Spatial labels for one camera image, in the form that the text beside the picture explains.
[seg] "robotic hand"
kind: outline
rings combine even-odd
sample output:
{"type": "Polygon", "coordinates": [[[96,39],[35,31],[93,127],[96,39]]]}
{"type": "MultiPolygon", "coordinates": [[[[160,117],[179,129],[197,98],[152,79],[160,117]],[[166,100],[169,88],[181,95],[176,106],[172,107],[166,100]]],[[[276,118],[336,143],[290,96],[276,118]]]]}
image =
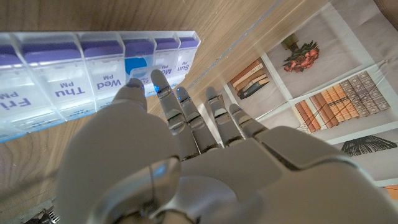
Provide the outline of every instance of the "robotic hand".
{"type": "Polygon", "coordinates": [[[237,105],[229,113],[209,88],[222,148],[183,87],[176,97],[158,70],[152,81],[169,126],[147,113],[139,80],[122,87],[67,147],[62,223],[398,223],[366,173],[328,144],[267,129],[237,105]]]}

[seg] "pill organizer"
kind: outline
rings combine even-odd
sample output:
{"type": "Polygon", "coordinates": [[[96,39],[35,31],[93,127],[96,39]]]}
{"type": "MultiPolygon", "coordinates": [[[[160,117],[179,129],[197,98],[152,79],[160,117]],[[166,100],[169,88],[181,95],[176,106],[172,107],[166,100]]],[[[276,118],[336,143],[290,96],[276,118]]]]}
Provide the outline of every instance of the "pill organizer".
{"type": "Polygon", "coordinates": [[[195,31],[0,33],[0,142],[91,115],[161,70],[172,88],[192,67],[195,31]]]}

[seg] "robot fingertip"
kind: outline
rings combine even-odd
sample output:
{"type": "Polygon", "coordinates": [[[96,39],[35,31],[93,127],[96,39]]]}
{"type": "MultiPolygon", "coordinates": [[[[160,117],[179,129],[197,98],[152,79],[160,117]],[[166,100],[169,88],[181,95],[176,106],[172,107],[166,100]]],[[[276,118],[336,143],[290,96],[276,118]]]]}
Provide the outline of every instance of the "robot fingertip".
{"type": "Polygon", "coordinates": [[[213,87],[208,87],[206,89],[207,100],[213,99],[216,96],[218,96],[218,94],[217,94],[217,91],[213,87]]]}
{"type": "Polygon", "coordinates": [[[180,102],[189,98],[187,90],[182,86],[177,87],[176,95],[180,102]]]}
{"type": "Polygon", "coordinates": [[[130,88],[144,88],[144,84],[138,78],[130,78],[126,86],[130,88]]]}
{"type": "Polygon", "coordinates": [[[159,92],[169,85],[164,74],[158,69],[152,71],[150,78],[152,79],[156,92],[159,92]]]}
{"type": "Polygon", "coordinates": [[[242,109],[235,103],[233,103],[233,104],[231,104],[231,106],[229,106],[229,112],[231,114],[233,114],[233,113],[235,113],[235,112],[237,112],[239,110],[242,110],[242,109]]]}

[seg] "robot finger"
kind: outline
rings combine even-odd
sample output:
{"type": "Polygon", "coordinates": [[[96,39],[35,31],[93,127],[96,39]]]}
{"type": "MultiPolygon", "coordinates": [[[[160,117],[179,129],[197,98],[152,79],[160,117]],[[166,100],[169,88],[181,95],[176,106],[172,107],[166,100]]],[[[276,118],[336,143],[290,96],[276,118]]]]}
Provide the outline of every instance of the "robot finger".
{"type": "Polygon", "coordinates": [[[144,84],[142,84],[139,79],[132,78],[118,91],[112,101],[112,104],[124,101],[132,101],[141,105],[142,108],[147,111],[147,100],[144,94],[144,84]]]}
{"type": "Polygon", "coordinates": [[[160,70],[152,71],[150,77],[166,115],[169,129],[180,147],[181,161],[199,155],[200,153],[193,138],[191,127],[188,125],[167,79],[160,70]]]}
{"type": "Polygon", "coordinates": [[[223,96],[218,95],[213,87],[207,88],[206,96],[224,147],[242,141],[241,133],[234,124],[231,115],[225,109],[223,96]]]}
{"type": "Polygon", "coordinates": [[[246,138],[253,138],[256,134],[267,130],[266,127],[251,118],[244,110],[234,103],[229,106],[229,112],[246,138]]]}
{"type": "Polygon", "coordinates": [[[193,104],[187,90],[179,86],[177,87],[176,95],[188,124],[192,129],[192,134],[197,142],[200,153],[205,153],[210,149],[221,148],[211,134],[197,107],[193,104]]]}

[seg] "white shelf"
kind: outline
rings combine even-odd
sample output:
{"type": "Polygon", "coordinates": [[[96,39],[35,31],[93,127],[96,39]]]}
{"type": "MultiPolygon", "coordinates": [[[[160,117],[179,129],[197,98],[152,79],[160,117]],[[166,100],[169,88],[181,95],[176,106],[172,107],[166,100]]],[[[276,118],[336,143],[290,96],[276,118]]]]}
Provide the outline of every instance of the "white shelf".
{"type": "Polygon", "coordinates": [[[374,180],[373,183],[378,187],[386,187],[398,184],[398,178],[387,179],[387,180],[374,180]]]}
{"type": "Polygon", "coordinates": [[[349,141],[352,139],[360,138],[363,136],[368,136],[372,134],[381,133],[384,131],[389,131],[398,128],[398,95],[393,90],[389,82],[385,79],[384,75],[381,73],[378,65],[374,63],[373,58],[369,55],[366,49],[363,47],[362,43],[355,36],[353,31],[349,28],[348,24],[344,19],[338,14],[334,7],[328,3],[328,7],[331,8],[326,14],[321,11],[320,15],[328,22],[330,26],[339,36],[339,38],[349,46],[351,51],[360,59],[361,65],[318,86],[305,94],[293,98],[286,84],[281,79],[271,60],[264,54],[261,58],[264,61],[267,69],[269,70],[272,78],[275,80],[276,85],[282,92],[287,103],[274,109],[260,117],[257,118],[258,121],[264,121],[271,116],[276,115],[278,112],[285,110],[290,106],[294,106],[302,100],[305,100],[317,93],[326,90],[327,88],[336,85],[343,80],[355,76],[363,71],[367,71],[377,87],[379,88],[382,95],[385,97],[386,101],[390,104],[391,108],[381,111],[377,114],[372,114],[365,118],[353,118],[348,121],[342,122],[340,125],[328,128],[325,130],[319,130],[311,135],[326,141],[329,144],[338,144],[341,142],[349,141]]]}

